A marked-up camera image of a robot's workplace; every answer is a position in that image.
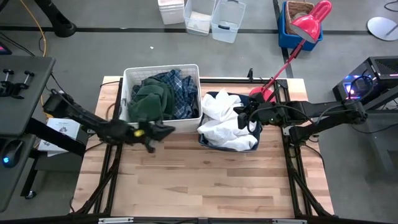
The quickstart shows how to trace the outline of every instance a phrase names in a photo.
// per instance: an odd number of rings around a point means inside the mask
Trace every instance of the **computer mouse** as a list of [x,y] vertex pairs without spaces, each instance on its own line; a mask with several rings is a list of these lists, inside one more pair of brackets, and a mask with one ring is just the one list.
[[13,168],[18,164],[23,145],[24,142],[21,140],[12,140],[4,146],[1,152],[1,161],[4,167]]

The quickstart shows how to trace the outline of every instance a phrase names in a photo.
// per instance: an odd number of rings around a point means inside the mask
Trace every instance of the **lamp shade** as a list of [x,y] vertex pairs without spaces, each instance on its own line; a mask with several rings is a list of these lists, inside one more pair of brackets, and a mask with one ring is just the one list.
[[321,22],[330,13],[331,8],[330,1],[320,1],[308,15],[295,19],[290,28],[301,38],[315,44],[321,32]]

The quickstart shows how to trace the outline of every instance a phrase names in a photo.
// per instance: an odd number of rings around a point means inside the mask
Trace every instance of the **green cloth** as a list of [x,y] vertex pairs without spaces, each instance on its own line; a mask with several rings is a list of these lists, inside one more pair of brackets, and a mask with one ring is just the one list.
[[131,122],[170,120],[175,108],[174,91],[154,77],[146,78],[127,108]]

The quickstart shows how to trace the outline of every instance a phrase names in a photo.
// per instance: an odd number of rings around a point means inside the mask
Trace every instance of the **white container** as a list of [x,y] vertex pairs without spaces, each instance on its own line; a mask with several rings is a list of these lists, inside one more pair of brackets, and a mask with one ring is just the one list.
[[[197,103],[199,109],[199,117],[192,119],[180,119],[164,121],[165,125],[174,126],[175,133],[194,133],[199,127],[201,117],[203,115],[201,110],[201,93],[200,93],[200,77],[198,65],[166,65],[156,67],[141,67],[141,68],[128,68],[123,74],[123,85],[121,94],[121,114],[119,119],[129,122],[129,114],[127,104],[131,101],[131,90],[134,85],[141,85],[141,81],[163,72],[169,72],[173,69],[180,69],[182,78],[191,76],[198,88]],[[129,123],[130,125],[138,128],[138,123]]]
[[246,4],[237,0],[220,0],[211,18],[213,39],[233,43],[241,27]]
[[188,0],[184,10],[187,32],[208,35],[215,5],[216,0]]
[[158,0],[157,3],[165,25],[184,22],[183,0]]

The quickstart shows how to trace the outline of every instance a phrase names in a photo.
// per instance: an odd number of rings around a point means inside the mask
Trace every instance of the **white towel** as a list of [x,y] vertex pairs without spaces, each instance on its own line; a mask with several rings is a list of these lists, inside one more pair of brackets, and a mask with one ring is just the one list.
[[[238,114],[233,110],[237,106],[242,106],[239,96],[228,95],[225,89],[222,89],[216,98],[206,94],[202,100],[205,118],[198,132],[204,134],[214,146],[228,147],[237,151],[251,149],[257,144],[257,139],[249,134],[246,127],[238,128]],[[254,130],[256,123],[250,122],[249,126],[250,130]]]

